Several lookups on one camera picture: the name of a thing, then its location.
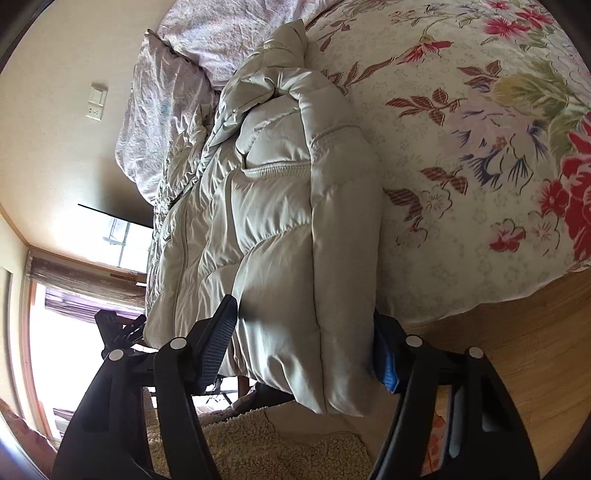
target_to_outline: beige wall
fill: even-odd
[[[21,314],[20,305],[27,264],[27,252],[28,247],[17,237],[15,232],[6,223],[4,217],[0,215],[0,277],[4,278],[0,278],[0,294],[2,295],[0,309],[4,310],[4,307],[7,307],[4,311],[8,314],[4,317],[0,315],[0,342],[4,352],[0,356],[0,397],[14,408],[15,411],[22,412],[27,420],[31,420],[32,414],[28,407],[26,396],[22,396],[25,392],[18,350],[15,351],[14,348],[9,348],[9,339],[10,344],[18,345],[18,325]],[[10,278],[6,276],[6,272],[10,273]],[[5,287],[8,287],[7,299],[4,296],[5,291],[3,291]],[[21,399],[20,405],[17,401],[17,392],[13,388],[13,375],[16,380],[18,398]]]
[[[134,64],[173,0],[56,0],[0,74],[0,204],[27,241],[83,260],[67,244],[78,203],[130,220],[151,206],[116,165]],[[90,85],[108,87],[101,122]]]

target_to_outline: floral bed sheet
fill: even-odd
[[[345,0],[308,35],[382,159],[380,310],[423,322],[588,265],[591,74],[539,3]]]

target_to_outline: wooden floor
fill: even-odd
[[[441,349],[485,351],[517,405],[543,475],[591,411],[591,269],[531,297],[481,305],[413,332]]]

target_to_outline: pillowcase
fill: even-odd
[[[171,144],[187,129],[200,104],[215,106],[218,100],[199,66],[176,54],[152,31],[146,32],[115,158],[148,202],[155,202]]]
[[[284,23],[308,25],[340,0],[177,0],[157,33],[199,64],[222,89],[263,41]]]

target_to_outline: beige puffer jacket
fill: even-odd
[[[360,415],[381,387],[371,367],[378,160],[341,93],[303,68],[306,45],[301,21],[276,30],[222,92],[203,149],[201,110],[172,149],[145,337],[160,347],[186,335],[232,293],[239,320],[221,374],[292,392],[318,413]]]

